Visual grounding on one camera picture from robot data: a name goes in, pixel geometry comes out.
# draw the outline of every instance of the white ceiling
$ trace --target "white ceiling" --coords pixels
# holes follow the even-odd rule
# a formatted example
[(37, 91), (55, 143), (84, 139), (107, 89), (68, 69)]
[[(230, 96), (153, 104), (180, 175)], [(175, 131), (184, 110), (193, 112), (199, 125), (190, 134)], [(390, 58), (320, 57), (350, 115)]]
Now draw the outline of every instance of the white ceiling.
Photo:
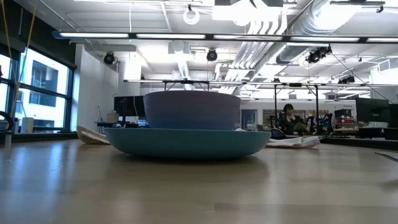
[[(26, 9), (32, 11), (35, 0), (15, 0)], [(297, 0), (297, 7), (291, 10), (289, 19), (294, 17), (309, 0)], [(207, 7), (211, 9), (213, 1), (205, 1)], [(181, 6), (166, 6), (167, 18), (170, 22), (172, 32), (183, 33), (245, 33), (245, 27), (235, 25), (232, 21), (214, 21), (208, 14), (200, 14), (200, 21), (196, 25), (188, 25), (182, 19), (184, 9)], [(51, 26), (62, 31), (85, 30), (85, 31), (113, 31), (128, 32), (129, 10), (131, 10), (132, 32), (168, 32), (167, 23), (160, 6), (135, 4), (130, 8), (129, 4), (104, 4), (101, 2), (76, 2), (74, 0), (39, 0), (37, 16), (49, 23)], [(397, 35), (398, 34), (398, 9), (388, 8), (378, 14), (374, 9), (364, 9), (354, 15), (345, 25), (340, 27), (334, 34), (336, 35)], [(129, 44), (129, 41), (112, 40), (101, 41), (101, 44)], [(142, 55), (149, 62), (148, 68), (144, 68), (144, 73), (170, 73), (177, 69), (177, 63), (164, 60), (167, 55), (167, 41), (143, 41), (133, 40), (131, 44), (137, 46)], [(217, 49), (229, 49), (231, 55), (224, 57), (232, 58), (238, 52), (240, 42), (204, 42), (193, 41), (190, 45), (215, 47)], [(354, 68), (358, 73), (366, 76), (369, 67), (374, 63), (366, 61), (377, 57), (398, 55), (398, 45), (356, 45), (356, 44), (333, 44), (333, 53), (345, 63), (348, 68)], [(363, 57), (362, 62), (358, 62), (357, 55)], [(189, 69), (212, 70), (216, 63), (207, 63), (205, 55), (197, 55), (196, 60), (188, 62)], [(302, 59), (299, 66), (287, 67), (284, 72), (285, 77), (330, 77), (346, 70), (333, 56), (323, 59), (318, 65), (310, 70), (304, 68)]]

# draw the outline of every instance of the plate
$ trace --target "plate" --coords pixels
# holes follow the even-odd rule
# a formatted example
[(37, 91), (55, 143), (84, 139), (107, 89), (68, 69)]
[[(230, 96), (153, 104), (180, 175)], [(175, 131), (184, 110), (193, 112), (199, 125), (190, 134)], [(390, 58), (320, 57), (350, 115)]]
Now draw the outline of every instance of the plate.
[(152, 128), (106, 128), (116, 149), (136, 156), (170, 159), (235, 159), (263, 149), (269, 132)]

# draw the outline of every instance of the ceiling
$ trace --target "ceiling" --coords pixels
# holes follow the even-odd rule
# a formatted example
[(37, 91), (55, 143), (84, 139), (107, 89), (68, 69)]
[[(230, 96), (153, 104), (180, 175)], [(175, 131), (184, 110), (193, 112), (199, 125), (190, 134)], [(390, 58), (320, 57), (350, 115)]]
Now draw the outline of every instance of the ceiling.
[[(15, 0), (27, 10), (32, 11), (35, 0)], [(290, 22), (310, 0), (297, 0), (297, 5), (287, 11)], [(166, 4), (166, 17), (160, 5), (149, 4), (105, 4), (103, 2), (81, 2), (74, 0), (39, 0), (37, 16), (60, 31), (87, 32), (179, 32), (179, 33), (247, 33), (249, 26), (237, 26), (233, 21), (215, 21), (211, 14), (214, 0), (202, 1), (200, 20), (195, 25), (188, 25), (183, 20), (186, 6)], [(398, 8), (387, 7), (384, 12), (376, 13), (377, 8), (362, 8), (346, 24), (334, 31), (333, 35), (398, 35)], [(154, 40), (101, 40), (91, 45), (135, 45), (144, 59), (146, 66), (142, 68), (145, 75), (171, 73), (178, 70), (176, 61), (168, 58), (170, 41)], [(239, 52), (241, 42), (205, 42), (192, 41), (191, 46), (216, 48), (219, 58), (233, 60)], [(332, 44), (333, 53), (320, 63), (308, 69), (304, 57), (299, 58), (292, 66), (283, 70), (283, 79), (291, 82), (311, 80), (331, 80), (339, 77), (346, 67), (352, 68), (363, 79), (369, 76), (368, 68), (383, 62), (387, 57), (398, 56), (398, 45), (366, 45), (366, 44)], [(128, 52), (118, 52), (120, 58), (128, 57)], [(187, 62), (190, 70), (214, 71), (218, 62), (207, 62), (206, 53), (197, 53)]]

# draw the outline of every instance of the woman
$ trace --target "woman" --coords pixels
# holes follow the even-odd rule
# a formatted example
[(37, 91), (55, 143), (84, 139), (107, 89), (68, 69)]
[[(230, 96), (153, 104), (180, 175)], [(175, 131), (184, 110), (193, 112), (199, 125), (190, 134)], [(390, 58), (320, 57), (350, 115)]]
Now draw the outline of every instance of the woman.
[(299, 117), (294, 116), (294, 108), (290, 103), (284, 106), (284, 114), (280, 118), (280, 129), (285, 134), (294, 134), (294, 126), (299, 122)]

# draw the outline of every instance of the table surface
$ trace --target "table surface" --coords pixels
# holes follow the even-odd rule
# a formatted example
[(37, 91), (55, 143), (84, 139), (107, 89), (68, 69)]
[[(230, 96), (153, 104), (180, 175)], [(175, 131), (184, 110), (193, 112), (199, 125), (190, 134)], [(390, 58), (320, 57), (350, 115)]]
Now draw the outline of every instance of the table surface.
[(396, 223), (398, 164), (374, 151), (322, 144), (199, 162), (79, 140), (13, 144), (10, 161), (0, 148), (0, 223)]

